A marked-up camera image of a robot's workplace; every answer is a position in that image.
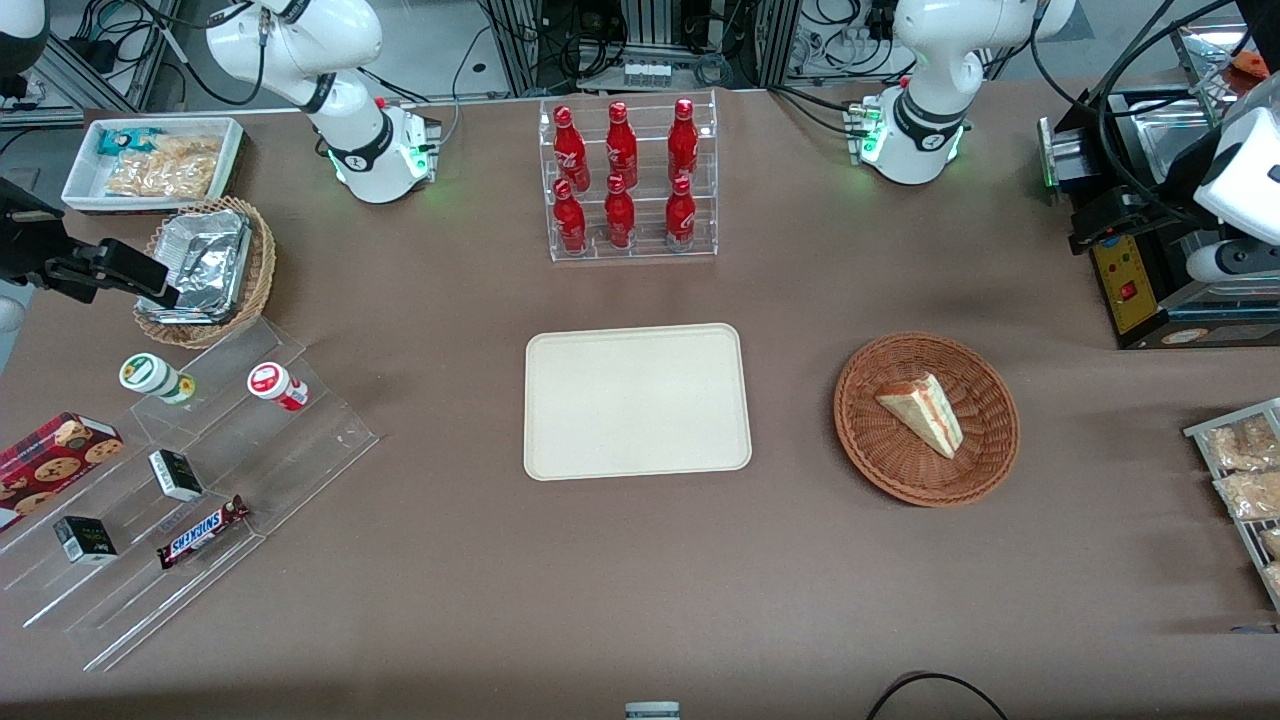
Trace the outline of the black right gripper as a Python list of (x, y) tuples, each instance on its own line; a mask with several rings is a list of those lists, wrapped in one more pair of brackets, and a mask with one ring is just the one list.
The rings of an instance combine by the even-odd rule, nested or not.
[(64, 213), (6, 178), (1, 178), (1, 279), (23, 286), (42, 272), (42, 290), (79, 304), (92, 304), (99, 292), (93, 261), (99, 259), (102, 287), (147, 299), (174, 309), (180, 299), (168, 283), (169, 268), (147, 254), (106, 238), (97, 245), (69, 245)]

